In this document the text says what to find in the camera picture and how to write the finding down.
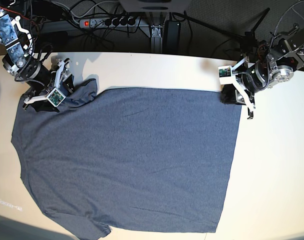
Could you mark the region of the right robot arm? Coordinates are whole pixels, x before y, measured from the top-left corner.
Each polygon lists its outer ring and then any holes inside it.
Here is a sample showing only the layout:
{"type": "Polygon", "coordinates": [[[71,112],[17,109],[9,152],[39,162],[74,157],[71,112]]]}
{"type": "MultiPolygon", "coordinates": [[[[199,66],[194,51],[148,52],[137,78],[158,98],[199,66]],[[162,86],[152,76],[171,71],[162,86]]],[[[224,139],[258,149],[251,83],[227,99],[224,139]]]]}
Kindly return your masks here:
{"type": "Polygon", "coordinates": [[[60,60],[52,69],[44,61],[52,51],[42,55],[45,48],[35,54],[35,39],[31,28],[25,29],[20,20],[23,15],[11,17],[12,0],[0,0],[0,44],[6,48],[2,59],[5,70],[17,83],[27,83],[29,91],[24,95],[23,109],[29,106],[36,112],[58,112],[58,107],[75,91],[73,75],[68,68],[71,60],[60,60]]]}

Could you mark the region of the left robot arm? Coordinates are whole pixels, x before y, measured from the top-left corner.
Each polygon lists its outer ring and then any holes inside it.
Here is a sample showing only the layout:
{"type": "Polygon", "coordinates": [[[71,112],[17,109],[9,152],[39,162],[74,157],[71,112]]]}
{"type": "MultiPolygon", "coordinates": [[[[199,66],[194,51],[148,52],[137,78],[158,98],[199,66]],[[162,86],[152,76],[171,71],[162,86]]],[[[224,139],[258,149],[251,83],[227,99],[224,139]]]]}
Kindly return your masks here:
{"type": "Polygon", "coordinates": [[[276,34],[277,45],[265,49],[255,64],[245,56],[235,65],[218,68],[222,86],[220,100],[224,104],[245,105],[248,118],[254,117],[255,94],[288,82],[294,72],[304,68],[304,28],[297,24],[276,34]]]}

